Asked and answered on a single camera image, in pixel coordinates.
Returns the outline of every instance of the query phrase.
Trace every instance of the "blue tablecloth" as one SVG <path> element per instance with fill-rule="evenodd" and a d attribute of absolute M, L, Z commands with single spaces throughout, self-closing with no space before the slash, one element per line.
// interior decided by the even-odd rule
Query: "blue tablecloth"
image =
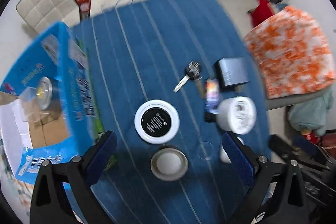
<path fill-rule="evenodd" d="M 250 82 L 239 95 L 252 98 L 257 121 L 242 139 L 255 153 L 270 155 L 263 87 L 222 7 L 216 0 L 148 0 L 82 21 L 73 31 L 88 49 L 105 130 L 118 137 L 118 162 L 92 187 L 111 219 L 118 224 L 218 224 L 228 219 L 246 187 L 233 166 L 219 159 L 221 136 L 214 123 L 204 121 L 204 101 L 195 84 L 188 81 L 173 92 L 190 61 L 203 65 L 206 79 L 214 77 L 212 65 L 218 59 L 244 56 Z M 169 145 L 188 157 L 189 170 L 178 181 L 164 182 L 152 174 L 150 160 L 159 146 L 140 139 L 134 127 L 137 108 L 152 99 L 169 102 L 179 113 L 179 132 Z M 201 159 L 200 142 L 213 145 L 209 161 Z"/>

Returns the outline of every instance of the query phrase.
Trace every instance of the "orange cloth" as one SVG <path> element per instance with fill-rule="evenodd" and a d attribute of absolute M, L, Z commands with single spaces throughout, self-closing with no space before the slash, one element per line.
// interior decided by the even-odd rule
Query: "orange cloth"
<path fill-rule="evenodd" d="M 270 99 L 318 91 L 335 80 L 327 39 L 304 11 L 285 7 L 252 29 L 245 41 Z"/>

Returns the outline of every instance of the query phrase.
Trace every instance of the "egg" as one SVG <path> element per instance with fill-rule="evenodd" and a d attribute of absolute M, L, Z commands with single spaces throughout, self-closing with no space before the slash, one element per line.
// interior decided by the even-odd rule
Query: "egg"
<path fill-rule="evenodd" d="M 156 165 L 160 173 L 164 175 L 174 175 L 181 169 L 182 162 L 178 155 L 167 152 L 159 156 Z"/>

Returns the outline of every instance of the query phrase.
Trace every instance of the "tin can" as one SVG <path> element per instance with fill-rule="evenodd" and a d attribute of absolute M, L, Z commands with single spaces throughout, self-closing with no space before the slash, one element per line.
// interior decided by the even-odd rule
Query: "tin can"
<path fill-rule="evenodd" d="M 36 91 L 37 103 L 42 111 L 61 111 L 58 81 L 42 77 Z"/>

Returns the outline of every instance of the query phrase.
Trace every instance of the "screw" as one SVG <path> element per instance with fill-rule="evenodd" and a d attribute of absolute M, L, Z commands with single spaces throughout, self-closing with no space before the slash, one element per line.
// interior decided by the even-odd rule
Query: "screw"
<path fill-rule="evenodd" d="M 297 161 L 296 160 L 291 160 L 291 165 L 297 166 Z"/>
<path fill-rule="evenodd" d="M 44 161 L 42 162 L 42 166 L 48 166 L 49 163 L 50 163 L 49 160 L 44 160 Z"/>
<path fill-rule="evenodd" d="M 82 159 L 81 156 L 74 156 L 71 160 L 72 160 L 72 162 L 80 162 L 81 159 Z"/>
<path fill-rule="evenodd" d="M 268 159 L 265 156 L 259 156 L 259 161 L 265 163 L 268 161 Z"/>

